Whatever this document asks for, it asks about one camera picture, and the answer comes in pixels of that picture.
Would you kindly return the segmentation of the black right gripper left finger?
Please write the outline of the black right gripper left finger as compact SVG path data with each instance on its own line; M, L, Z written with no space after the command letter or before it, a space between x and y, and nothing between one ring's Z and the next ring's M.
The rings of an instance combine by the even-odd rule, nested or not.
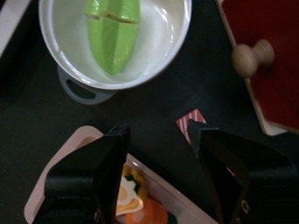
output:
M131 131L115 127L49 169L32 224L113 224Z

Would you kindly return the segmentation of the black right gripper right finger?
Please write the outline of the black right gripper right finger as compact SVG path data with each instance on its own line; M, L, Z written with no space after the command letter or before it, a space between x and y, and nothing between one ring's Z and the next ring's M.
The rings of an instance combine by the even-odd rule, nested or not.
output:
M219 224L299 224L299 167L282 153L188 121Z

